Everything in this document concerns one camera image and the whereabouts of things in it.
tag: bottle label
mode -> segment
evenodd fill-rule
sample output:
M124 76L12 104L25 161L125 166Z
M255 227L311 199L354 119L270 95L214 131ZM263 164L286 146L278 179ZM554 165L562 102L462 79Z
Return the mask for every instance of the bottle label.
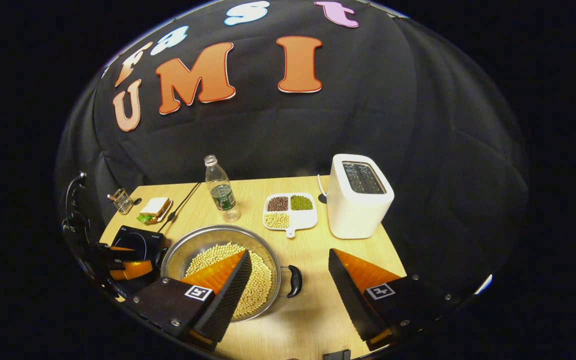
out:
M230 210L237 204L235 201L235 195L232 191L230 191L226 196L213 197L212 199L219 210Z

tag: pink letter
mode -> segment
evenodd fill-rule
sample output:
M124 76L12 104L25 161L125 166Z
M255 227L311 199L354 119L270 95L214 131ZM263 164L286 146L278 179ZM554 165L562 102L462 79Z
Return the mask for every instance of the pink letter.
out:
M354 20L348 20L346 13L354 14L352 9L343 7L340 3L335 1L315 1L315 5L324 7L324 15L328 20L337 25L346 28L357 28L359 23Z

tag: black pot handle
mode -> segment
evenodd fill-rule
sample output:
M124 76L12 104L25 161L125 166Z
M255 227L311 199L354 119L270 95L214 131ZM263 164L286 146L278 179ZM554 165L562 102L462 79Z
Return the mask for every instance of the black pot handle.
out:
M304 281L302 280L302 271L297 268L297 266L288 265L288 266L281 266L282 269L290 269L290 292L288 295L278 295L279 297L286 297L291 298L297 296L299 292L302 291L302 284Z
M157 256L155 256L155 260L152 264L153 269L160 270L162 268L162 262L164 261L164 257L166 256L167 252L168 248L164 247L157 253Z

